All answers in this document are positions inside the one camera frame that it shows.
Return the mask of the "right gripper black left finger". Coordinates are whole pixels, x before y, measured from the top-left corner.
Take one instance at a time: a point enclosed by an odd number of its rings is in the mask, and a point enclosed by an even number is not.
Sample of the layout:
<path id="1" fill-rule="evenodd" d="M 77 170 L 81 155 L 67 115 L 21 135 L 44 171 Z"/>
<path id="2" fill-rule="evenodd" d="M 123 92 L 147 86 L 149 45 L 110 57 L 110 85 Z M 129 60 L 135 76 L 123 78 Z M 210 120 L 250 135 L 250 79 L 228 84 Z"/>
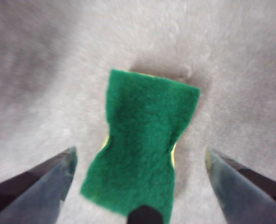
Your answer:
<path id="1" fill-rule="evenodd" d="M 76 147 L 0 182 L 0 224 L 54 224 L 72 184 Z"/>

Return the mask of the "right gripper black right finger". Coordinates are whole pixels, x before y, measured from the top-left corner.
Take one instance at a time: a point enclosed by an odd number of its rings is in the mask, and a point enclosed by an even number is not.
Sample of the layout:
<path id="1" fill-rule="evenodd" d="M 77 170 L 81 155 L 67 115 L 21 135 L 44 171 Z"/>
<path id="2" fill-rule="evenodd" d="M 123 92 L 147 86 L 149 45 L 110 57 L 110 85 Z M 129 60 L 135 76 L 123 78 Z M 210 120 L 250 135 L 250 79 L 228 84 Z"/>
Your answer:
<path id="1" fill-rule="evenodd" d="M 205 165 L 228 224 L 276 224 L 276 181 L 214 149 Z"/>

